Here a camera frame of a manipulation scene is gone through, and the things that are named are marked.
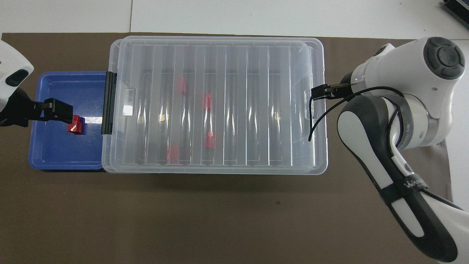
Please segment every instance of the brown table surface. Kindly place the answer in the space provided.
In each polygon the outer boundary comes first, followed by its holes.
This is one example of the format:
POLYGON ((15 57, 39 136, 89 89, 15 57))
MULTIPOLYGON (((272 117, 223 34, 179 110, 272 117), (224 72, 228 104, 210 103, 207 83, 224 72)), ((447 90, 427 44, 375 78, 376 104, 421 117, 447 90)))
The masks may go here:
MULTIPOLYGON (((107 70, 129 33, 4 33, 35 70, 107 70)), ((326 80, 381 45, 408 40, 319 38, 326 80)), ((329 167, 319 176, 37 171, 30 128, 0 128, 1 263, 434 263, 407 239, 327 119, 329 167)), ((430 190, 451 198, 443 143, 405 156, 430 190)))

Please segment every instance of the velcro strap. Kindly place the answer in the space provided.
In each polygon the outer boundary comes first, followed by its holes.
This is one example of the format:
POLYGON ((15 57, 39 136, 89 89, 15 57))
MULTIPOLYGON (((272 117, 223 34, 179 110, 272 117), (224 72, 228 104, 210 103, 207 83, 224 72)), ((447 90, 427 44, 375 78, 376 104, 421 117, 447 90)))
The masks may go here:
POLYGON ((407 195, 428 188, 427 184, 418 174, 412 174, 384 187, 379 195, 386 205, 404 198, 407 195))

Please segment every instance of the transparent plastic box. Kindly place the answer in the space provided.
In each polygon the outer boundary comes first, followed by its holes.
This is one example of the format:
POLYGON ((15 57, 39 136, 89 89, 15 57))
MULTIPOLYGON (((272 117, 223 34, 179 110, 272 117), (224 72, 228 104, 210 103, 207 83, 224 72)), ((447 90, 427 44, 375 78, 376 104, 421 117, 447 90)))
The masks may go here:
MULTIPOLYGON (((310 89, 324 83, 314 38, 129 36, 111 46, 116 173, 316 175, 325 122, 308 142, 310 89)), ((325 110, 313 104, 313 118, 325 110)))

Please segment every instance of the blue plastic tray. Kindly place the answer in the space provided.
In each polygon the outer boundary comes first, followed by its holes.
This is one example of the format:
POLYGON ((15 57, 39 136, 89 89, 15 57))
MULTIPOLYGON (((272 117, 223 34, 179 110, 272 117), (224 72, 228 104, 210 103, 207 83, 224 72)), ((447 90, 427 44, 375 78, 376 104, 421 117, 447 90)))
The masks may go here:
POLYGON ((38 170, 98 170, 101 165, 105 71, 46 72, 39 78, 36 101, 56 98, 84 117, 83 134, 67 132, 60 121, 33 121, 29 164, 38 170))

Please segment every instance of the white tile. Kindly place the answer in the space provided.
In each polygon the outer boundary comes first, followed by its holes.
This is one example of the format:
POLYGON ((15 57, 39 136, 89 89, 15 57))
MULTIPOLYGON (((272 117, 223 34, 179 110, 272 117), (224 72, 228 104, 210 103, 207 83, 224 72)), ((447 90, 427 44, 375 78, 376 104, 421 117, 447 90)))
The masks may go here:
POLYGON ((128 32, 132 0, 1 0, 0 32, 128 32))
MULTIPOLYGON (((469 59, 469 40, 454 41, 469 59)), ((453 125, 446 138, 453 201, 469 210, 469 73, 468 69, 456 84, 453 94, 453 125)))
POLYGON ((133 32, 469 39, 442 0, 133 0, 133 32))

